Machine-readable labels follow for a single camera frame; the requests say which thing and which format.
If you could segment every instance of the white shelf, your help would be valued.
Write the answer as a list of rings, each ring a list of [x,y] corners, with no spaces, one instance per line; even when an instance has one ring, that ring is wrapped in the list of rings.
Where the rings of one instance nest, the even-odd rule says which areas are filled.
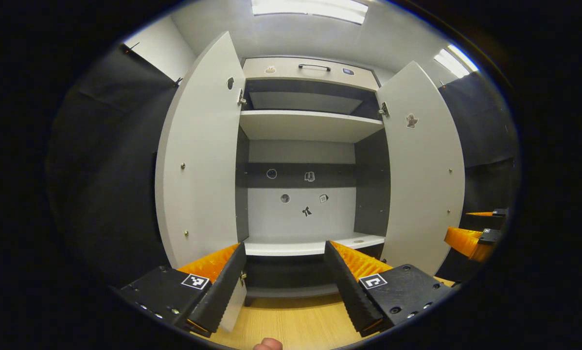
[[[267,257],[323,254],[326,242],[326,240],[301,243],[280,243],[280,241],[273,241],[273,239],[251,239],[251,237],[248,237],[244,241],[246,244],[246,254]],[[348,246],[349,248],[358,249],[364,248],[365,246],[382,244],[384,243],[384,237],[353,232],[347,238],[333,239],[332,241]]]
[[[242,111],[239,125],[250,140],[356,143],[384,128],[380,120],[317,111]]]

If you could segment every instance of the open cabinet door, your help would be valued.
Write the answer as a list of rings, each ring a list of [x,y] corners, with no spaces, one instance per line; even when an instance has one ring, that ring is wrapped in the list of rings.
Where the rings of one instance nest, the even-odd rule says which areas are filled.
[[[459,226],[464,203],[464,158],[459,135],[437,87],[416,62],[377,91],[386,104],[390,153],[390,216],[382,258],[412,264],[433,276]]]
[[[168,109],[159,140],[155,202],[172,268],[237,243],[238,100],[245,84],[226,32],[200,54]]]

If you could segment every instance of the fluorescent light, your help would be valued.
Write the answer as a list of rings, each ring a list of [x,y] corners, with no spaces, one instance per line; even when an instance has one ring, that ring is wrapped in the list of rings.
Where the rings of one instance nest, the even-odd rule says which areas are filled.
[[[446,69],[449,69],[451,73],[455,74],[457,78],[462,78],[468,75],[470,72],[462,65],[453,55],[448,53],[445,49],[440,50],[440,53],[434,57],[438,63],[442,64]]]
[[[473,64],[473,62],[470,60],[470,58],[468,58],[468,56],[464,55],[464,53],[462,51],[460,51],[457,47],[455,47],[455,45],[449,45],[448,49],[450,51],[452,51],[453,53],[455,53],[455,56],[459,57],[459,59],[462,60],[468,66],[468,68],[470,68],[470,71],[479,70],[477,68],[477,66],[475,66],[475,64]]]
[[[348,20],[362,24],[368,6],[353,0],[251,0],[252,13],[259,14],[313,14]]]

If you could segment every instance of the cabinet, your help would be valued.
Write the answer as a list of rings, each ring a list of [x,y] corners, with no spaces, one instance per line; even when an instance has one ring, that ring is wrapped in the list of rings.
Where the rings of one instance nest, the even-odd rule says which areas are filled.
[[[448,107],[415,62],[381,87],[370,70],[313,58],[241,66],[224,33],[200,54],[168,111],[155,195],[173,268],[242,240],[247,270],[280,263],[288,283],[297,268],[311,268],[296,261],[318,264],[331,239],[434,274],[449,250],[446,228],[459,224],[464,164]],[[303,292],[280,289],[334,292],[327,280],[317,276]],[[276,286],[267,292],[247,281],[248,295],[250,284],[276,295]]]

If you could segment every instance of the drawer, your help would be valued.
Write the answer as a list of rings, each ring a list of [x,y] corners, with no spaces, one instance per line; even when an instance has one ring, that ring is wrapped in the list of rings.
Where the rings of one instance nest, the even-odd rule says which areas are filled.
[[[257,57],[246,58],[244,74],[248,80],[286,79],[308,80],[339,84],[355,88],[377,91],[379,88],[373,71],[338,62],[300,57]]]

